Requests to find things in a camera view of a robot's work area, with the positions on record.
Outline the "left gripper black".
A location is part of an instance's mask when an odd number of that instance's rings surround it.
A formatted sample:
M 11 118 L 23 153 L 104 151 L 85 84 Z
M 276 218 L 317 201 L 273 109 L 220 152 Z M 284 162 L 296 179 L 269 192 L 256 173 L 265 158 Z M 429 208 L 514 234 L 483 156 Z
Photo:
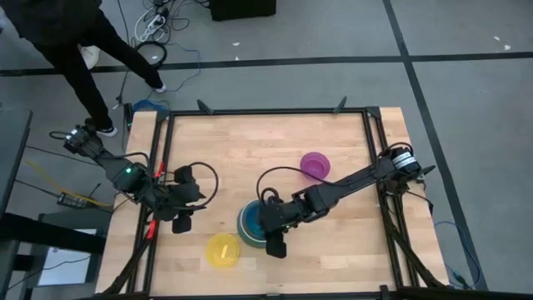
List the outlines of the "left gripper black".
M 172 221 L 172 232 L 186 233 L 192 229 L 192 215 L 195 210 L 207 208 L 205 203 L 188 206 L 206 196 L 199 190 L 192 175 L 192 166 L 186 165 L 174 171 L 174 185 L 168 186 L 170 196 L 165 201 L 166 218 Z

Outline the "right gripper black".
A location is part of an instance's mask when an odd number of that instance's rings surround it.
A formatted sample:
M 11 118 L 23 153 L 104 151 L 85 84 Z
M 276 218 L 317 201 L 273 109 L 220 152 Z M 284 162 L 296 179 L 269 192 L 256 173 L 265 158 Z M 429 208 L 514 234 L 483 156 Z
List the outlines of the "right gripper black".
M 281 205 L 260 202 L 259 223 L 266 240 L 266 253 L 274 258 L 285 258 L 284 234 L 287 232 L 287 225 Z

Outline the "yellow plastic bowl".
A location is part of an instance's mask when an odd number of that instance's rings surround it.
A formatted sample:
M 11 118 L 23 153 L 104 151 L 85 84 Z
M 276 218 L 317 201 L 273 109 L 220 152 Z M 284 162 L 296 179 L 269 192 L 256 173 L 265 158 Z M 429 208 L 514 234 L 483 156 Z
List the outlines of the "yellow plastic bowl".
M 218 233 L 209 238 L 206 260 L 215 268 L 231 268 L 237 264 L 240 246 L 234 235 Z

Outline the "purple plastic bowl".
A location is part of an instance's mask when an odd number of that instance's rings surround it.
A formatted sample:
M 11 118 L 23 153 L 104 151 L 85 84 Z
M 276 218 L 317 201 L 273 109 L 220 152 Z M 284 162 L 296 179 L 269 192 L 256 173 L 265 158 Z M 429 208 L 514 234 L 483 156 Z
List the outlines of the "purple plastic bowl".
M 303 177 L 308 180 L 313 180 L 313 177 L 325 179 L 331 170 L 331 164 L 324 154 L 309 152 L 301 158 L 300 169 L 305 172 Z

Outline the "small black electronic box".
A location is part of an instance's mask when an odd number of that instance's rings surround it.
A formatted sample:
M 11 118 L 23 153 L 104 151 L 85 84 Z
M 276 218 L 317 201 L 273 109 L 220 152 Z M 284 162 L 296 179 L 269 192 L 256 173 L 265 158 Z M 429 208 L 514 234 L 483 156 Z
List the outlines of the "small black electronic box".
M 82 198 L 74 197 L 64 192 L 57 197 L 57 205 L 73 209 L 85 209 L 90 207 L 90 203 Z

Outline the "white panel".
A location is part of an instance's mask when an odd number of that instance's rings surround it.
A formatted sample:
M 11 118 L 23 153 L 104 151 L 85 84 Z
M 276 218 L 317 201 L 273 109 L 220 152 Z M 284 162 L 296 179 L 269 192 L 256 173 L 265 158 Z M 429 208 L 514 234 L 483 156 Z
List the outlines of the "white panel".
M 85 283 L 91 255 L 86 252 L 50 248 L 42 273 L 42 284 L 62 285 Z

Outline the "black side table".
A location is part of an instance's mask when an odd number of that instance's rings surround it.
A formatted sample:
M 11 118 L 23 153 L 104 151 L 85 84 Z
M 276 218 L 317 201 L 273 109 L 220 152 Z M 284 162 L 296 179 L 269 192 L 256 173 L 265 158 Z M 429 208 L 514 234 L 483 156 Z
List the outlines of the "black side table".
M 0 217 L 0 244 L 14 241 L 103 254 L 106 238 L 80 232 L 80 229 L 102 232 L 110 219 L 110 213 L 94 209 L 43 214 L 41 220 L 5 212 Z

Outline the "white power strip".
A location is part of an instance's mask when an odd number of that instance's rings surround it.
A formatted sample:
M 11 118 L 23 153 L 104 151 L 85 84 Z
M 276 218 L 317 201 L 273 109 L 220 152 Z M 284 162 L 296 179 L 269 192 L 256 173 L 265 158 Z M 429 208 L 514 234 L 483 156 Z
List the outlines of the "white power strip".
M 168 15 L 169 10 L 167 7 L 149 7 L 135 23 L 133 29 L 134 38 L 140 43 L 144 43 L 149 38 L 152 38 L 155 33 L 162 30 L 167 22 Z

